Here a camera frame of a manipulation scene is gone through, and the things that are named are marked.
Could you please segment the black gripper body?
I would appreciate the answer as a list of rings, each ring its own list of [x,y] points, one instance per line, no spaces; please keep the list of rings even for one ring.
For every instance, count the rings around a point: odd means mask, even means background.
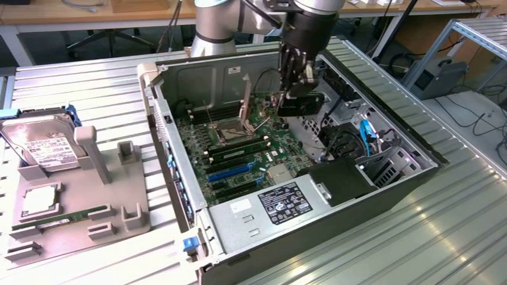
[[[332,29],[338,19],[338,10],[317,14],[301,8],[278,8],[286,13],[281,28],[280,61],[305,55],[312,61],[317,53],[326,47]]]

